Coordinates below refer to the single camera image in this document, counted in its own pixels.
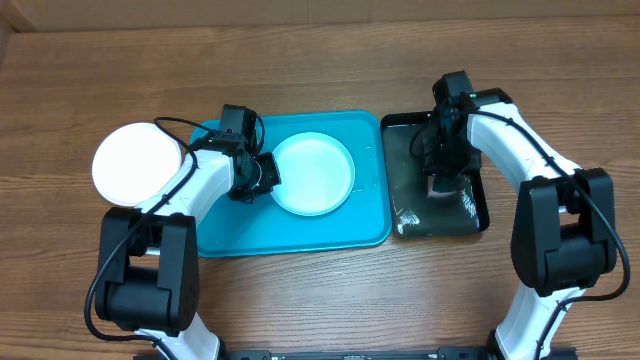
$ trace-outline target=round white plate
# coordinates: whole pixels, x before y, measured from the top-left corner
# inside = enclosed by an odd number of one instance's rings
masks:
[[[351,194],[355,165],[338,140],[320,133],[302,133],[285,139],[273,151],[282,183],[271,196],[298,215],[326,214]]]
[[[93,183],[107,201],[135,206],[155,195],[178,172],[178,143],[154,124],[134,123],[112,132],[93,156]]]

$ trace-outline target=wooden tabletop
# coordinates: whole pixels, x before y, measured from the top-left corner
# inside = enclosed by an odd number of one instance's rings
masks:
[[[0,71],[0,357],[114,359],[149,344],[93,338],[82,320],[102,216],[90,165],[119,126],[263,115],[430,109],[464,69],[501,87],[538,133],[615,184],[617,229],[640,269],[640,18],[197,28],[12,35]],[[191,129],[175,127],[183,139]],[[516,196],[482,171],[491,226],[468,238],[201,259],[199,312],[232,350],[416,350],[481,345],[518,284]],[[588,293],[613,290],[620,266]],[[585,359],[640,355],[640,283],[573,307],[554,339]],[[113,325],[100,324],[116,332]]]

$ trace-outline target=teal tray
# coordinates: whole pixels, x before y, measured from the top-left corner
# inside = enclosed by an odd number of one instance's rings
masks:
[[[202,257],[323,251],[382,243],[391,232],[391,209],[380,123],[365,111],[263,117],[264,152],[303,132],[334,137],[349,150],[356,169],[353,190],[336,210],[304,217],[281,208],[270,194],[253,204],[220,198],[198,226]],[[219,121],[204,125],[217,129]],[[191,142],[205,132],[196,129]]]

